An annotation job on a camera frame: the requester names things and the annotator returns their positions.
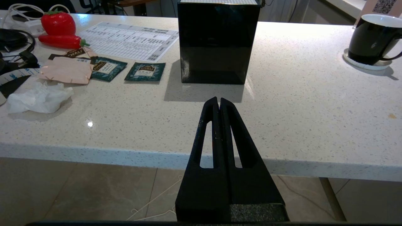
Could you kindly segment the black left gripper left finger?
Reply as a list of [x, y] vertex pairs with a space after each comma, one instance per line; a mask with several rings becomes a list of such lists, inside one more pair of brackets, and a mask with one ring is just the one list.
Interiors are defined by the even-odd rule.
[[[213, 167], [200, 166], [207, 124], [212, 124]], [[218, 101], [205, 102], [195, 140], [175, 201], [179, 222], [228, 222], [229, 189]]]

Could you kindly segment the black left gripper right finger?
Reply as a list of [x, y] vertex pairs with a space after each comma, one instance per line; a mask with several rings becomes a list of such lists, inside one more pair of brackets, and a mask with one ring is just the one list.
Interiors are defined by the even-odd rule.
[[232, 222], [288, 222], [285, 202], [235, 105], [220, 100]]

